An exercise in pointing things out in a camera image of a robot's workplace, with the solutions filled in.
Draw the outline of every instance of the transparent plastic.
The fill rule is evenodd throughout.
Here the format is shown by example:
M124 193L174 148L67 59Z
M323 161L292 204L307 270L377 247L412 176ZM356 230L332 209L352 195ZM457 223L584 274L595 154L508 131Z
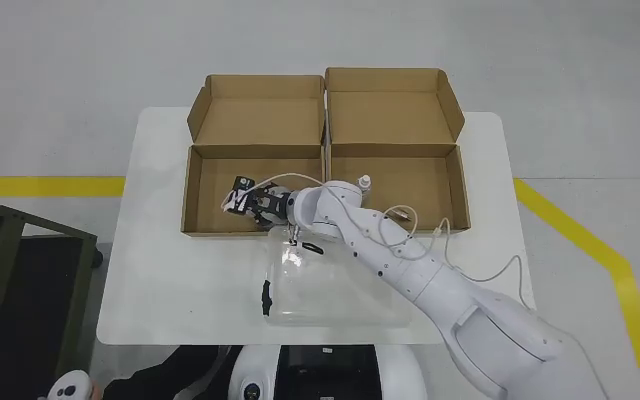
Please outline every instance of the transparent plastic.
M266 316L268 323L327 327L409 324L406 300L354 259L343 244L300 232L294 246L289 237L288 228L278 226L267 239L266 280L273 302ZM309 250L313 246L323 254Z

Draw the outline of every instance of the cardboard box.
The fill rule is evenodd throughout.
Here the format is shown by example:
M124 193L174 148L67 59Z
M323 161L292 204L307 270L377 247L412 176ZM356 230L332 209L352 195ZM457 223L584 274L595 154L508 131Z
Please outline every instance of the cardboard box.
M220 209L238 175L256 182L285 172L324 178L321 76L208 76L187 123L194 144L181 230L188 235L261 233L251 218ZM313 185L295 177L277 183Z
M464 125L447 75L439 69L328 68L331 145L327 179L371 176L367 208L406 204L431 231L443 217L471 226L460 149ZM411 229L413 221L402 222Z

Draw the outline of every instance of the box flap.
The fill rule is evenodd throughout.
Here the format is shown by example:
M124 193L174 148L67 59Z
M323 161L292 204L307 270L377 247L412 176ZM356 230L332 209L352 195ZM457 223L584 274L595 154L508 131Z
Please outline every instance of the box flap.
M444 71L328 68L332 142L454 143L464 125Z
M196 144L317 145L321 76L210 75L187 118Z

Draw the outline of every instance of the yellow floor line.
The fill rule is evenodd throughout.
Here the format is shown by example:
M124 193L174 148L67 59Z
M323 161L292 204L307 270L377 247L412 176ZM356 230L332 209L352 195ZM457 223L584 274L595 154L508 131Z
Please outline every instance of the yellow floor line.
M119 197L124 183L121 176L0 177L0 197ZM514 185L522 204L609 271L640 367L640 292L629 261L522 180Z
M120 197L122 176L0 176L0 197Z
M609 271L627 325L636 363L640 367L640 291L629 261L531 186L520 179L514 179L513 182L516 196L522 204Z

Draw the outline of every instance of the table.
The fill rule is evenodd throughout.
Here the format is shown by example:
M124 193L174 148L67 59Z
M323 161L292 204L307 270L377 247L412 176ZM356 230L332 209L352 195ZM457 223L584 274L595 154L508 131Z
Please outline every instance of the table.
M139 117L97 328L105 344L441 343L431 321L407 302L406 327L282 327L255 300L264 275L251 250L262 239L192 238L180 232L189 108L147 108ZM533 294L500 118L465 113L458 138L471 214L450 243L453 262L486 277L514 254L523 296ZM436 246L434 252L441 253ZM518 298L518 269L486 287Z

